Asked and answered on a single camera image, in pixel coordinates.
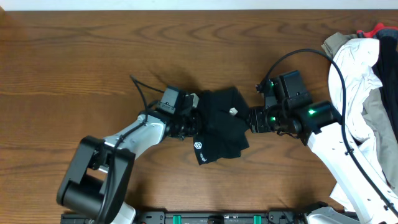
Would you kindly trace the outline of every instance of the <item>cable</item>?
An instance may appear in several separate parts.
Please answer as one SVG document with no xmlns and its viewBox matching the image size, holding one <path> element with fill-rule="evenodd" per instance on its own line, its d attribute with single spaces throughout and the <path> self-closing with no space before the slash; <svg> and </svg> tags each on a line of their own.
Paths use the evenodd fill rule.
<svg viewBox="0 0 398 224">
<path fill-rule="evenodd" d="M 116 144 L 115 144 L 114 147 L 112 148 L 112 151 L 111 151 L 111 160 L 110 160 L 109 168 L 108 168 L 108 176 L 107 176 L 107 181 L 106 181 L 105 190 L 104 190 L 104 199 L 103 199 L 103 201 L 102 201 L 102 204 L 101 204 L 101 207 L 100 207 L 100 209 L 99 209 L 98 215 L 97 215 L 97 217 L 96 217 L 95 223 L 100 223 L 99 221 L 101 220 L 101 218 L 102 218 L 102 216 L 103 216 L 103 211 L 104 211 L 106 202 L 108 201 L 109 188 L 110 188 L 110 186 L 111 186 L 111 181 L 112 181 L 112 173 L 114 172 L 114 171 L 113 171 L 113 170 L 114 170 L 113 167 L 114 167 L 114 157 L 115 157 L 116 150 L 118 149 L 119 145 L 123 142 L 123 140 L 124 140 L 127 136 L 129 136 L 129 135 L 130 135 L 131 133 L 133 133 L 135 130 L 139 129 L 141 126 L 143 126 L 144 124 L 146 124 L 146 122 L 147 122 L 147 120 L 148 120 L 148 105 L 147 105 L 147 101 L 146 101 L 145 96 L 144 96 L 144 94 L 142 93 L 142 90 L 141 90 L 141 88 L 139 87 L 138 84 L 140 83 L 141 85 L 144 85 L 145 87 L 148 87 L 148 88 L 150 88 L 150 89 L 156 90 L 155 88 L 152 88 L 152 87 L 150 87 L 150 86 L 147 86 L 147 85 L 145 85 L 145 84 L 143 84 L 143 83 L 137 81 L 132 75 L 130 75 L 130 78 L 131 78 L 132 82 L 135 84 L 135 86 L 137 87 L 137 90 L 138 90 L 139 94 L 141 95 L 142 102 L 144 103 L 144 108 L 145 108 L 145 112 L 144 112 L 145 118 L 144 118 L 144 120 L 143 120 L 140 124 L 138 124 L 137 126 L 135 126 L 135 127 L 132 128 L 132 129 L 130 129 L 130 130 L 127 131 L 126 133 L 120 135 L 118 141 L 116 142 Z"/>
<path fill-rule="evenodd" d="M 364 178 L 369 182 L 369 184 L 371 185 L 371 187 L 374 189 L 374 191 L 380 196 L 381 200 L 383 200 L 383 202 L 386 204 L 384 206 L 385 209 L 390 208 L 391 211 L 393 212 L 393 214 L 398 217 L 398 211 L 396 210 L 396 208 L 394 207 L 394 204 L 390 203 L 390 201 L 388 201 L 388 199 L 386 198 L 386 196 L 384 196 L 384 194 L 380 191 L 380 189 L 378 189 L 378 187 L 376 186 L 376 184 L 374 184 L 374 182 L 371 180 L 371 178 L 368 176 L 368 174 L 365 172 L 365 170 L 362 168 L 361 164 L 359 164 L 358 160 L 355 158 L 354 156 L 354 149 L 352 149 L 349 144 L 348 144 L 348 140 L 347 140 L 347 136 L 346 136 L 346 85 L 344 82 L 344 77 L 343 74 L 341 73 L 340 69 L 338 68 L 336 62 L 333 61 L 333 59 L 329 56 L 327 56 L 327 54 L 319 51 L 319 50 L 314 50 L 314 49 L 300 49 L 300 50 L 295 50 L 291 53 L 286 54 L 285 56 L 281 57 L 280 59 L 278 59 L 278 61 L 275 62 L 275 64 L 273 64 L 273 66 L 271 66 L 271 68 L 269 69 L 269 71 L 267 72 L 266 77 L 263 79 L 262 82 L 262 88 L 264 88 L 264 83 L 266 83 L 266 81 L 268 80 L 269 75 L 271 74 L 271 72 L 273 71 L 273 69 L 281 62 L 283 61 L 283 59 L 293 55 L 293 54 L 297 54 L 297 53 L 301 53 L 301 52 L 312 52 L 318 55 L 321 55 L 323 57 L 325 57 L 327 60 L 330 61 L 330 63 L 336 68 L 337 73 L 340 77 L 340 81 L 341 81 L 341 87 L 343 90 L 343 108 L 341 109 L 341 133 L 343 135 L 343 142 L 344 145 L 347 148 L 347 152 L 346 155 L 350 155 L 350 157 L 352 158 L 352 160 L 354 161 L 356 167 L 359 169 L 359 171 L 362 173 L 362 175 L 364 176 Z"/>
</svg>

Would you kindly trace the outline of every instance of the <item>white logo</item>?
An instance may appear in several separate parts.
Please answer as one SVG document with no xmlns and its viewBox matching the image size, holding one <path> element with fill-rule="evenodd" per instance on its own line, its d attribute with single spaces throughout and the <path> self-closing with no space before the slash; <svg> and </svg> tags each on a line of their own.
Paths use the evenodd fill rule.
<svg viewBox="0 0 398 224">
<path fill-rule="evenodd" d="M 201 149 L 201 142 L 195 142 L 193 146 L 197 149 Z"/>
<path fill-rule="evenodd" d="M 207 161 L 207 159 L 205 159 L 205 157 L 203 156 L 202 153 L 200 153 L 200 157 L 201 157 L 201 160 L 202 160 L 203 162 L 206 162 L 206 161 Z"/>
</svg>

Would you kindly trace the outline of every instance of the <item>pile of clothes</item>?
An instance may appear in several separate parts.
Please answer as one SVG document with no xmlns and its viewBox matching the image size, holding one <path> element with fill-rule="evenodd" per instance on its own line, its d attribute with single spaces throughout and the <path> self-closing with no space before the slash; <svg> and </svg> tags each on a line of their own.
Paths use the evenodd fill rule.
<svg viewBox="0 0 398 224">
<path fill-rule="evenodd" d="M 346 125 L 359 150 L 398 195 L 398 27 L 378 24 L 371 32 L 336 33 L 322 45 L 339 66 L 346 85 Z M 342 109 L 342 87 L 334 66 L 329 71 L 333 105 Z M 347 211 L 352 204 L 336 184 L 331 198 Z"/>
</svg>

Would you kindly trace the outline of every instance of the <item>brown table surface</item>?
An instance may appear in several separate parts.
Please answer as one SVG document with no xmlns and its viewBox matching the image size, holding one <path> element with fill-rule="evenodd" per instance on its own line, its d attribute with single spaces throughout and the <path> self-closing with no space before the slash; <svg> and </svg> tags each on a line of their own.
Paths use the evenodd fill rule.
<svg viewBox="0 0 398 224">
<path fill-rule="evenodd" d="M 397 11 L 7 12 L 0 20 L 0 223 L 58 223 L 58 186 L 81 138 L 114 134 L 143 109 L 129 79 L 156 88 L 254 89 L 287 52 L 334 34 L 397 25 Z M 329 63 L 296 55 L 315 101 Z M 144 90 L 148 101 L 157 92 Z M 336 181 L 298 140 L 247 133 L 237 159 L 198 166 L 191 139 L 166 139 L 134 164 L 126 201 L 169 211 L 259 211 L 329 198 Z"/>
</svg>

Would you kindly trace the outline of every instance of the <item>folded black cloth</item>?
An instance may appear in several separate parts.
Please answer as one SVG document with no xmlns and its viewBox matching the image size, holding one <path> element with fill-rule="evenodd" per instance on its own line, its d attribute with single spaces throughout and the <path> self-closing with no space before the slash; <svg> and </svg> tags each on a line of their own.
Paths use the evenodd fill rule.
<svg viewBox="0 0 398 224">
<path fill-rule="evenodd" d="M 236 88 L 203 92 L 197 111 L 202 129 L 193 137 L 193 147 L 199 165 L 219 158 L 240 157 L 241 150 L 249 147 L 244 135 L 249 129 L 249 107 Z"/>
</svg>

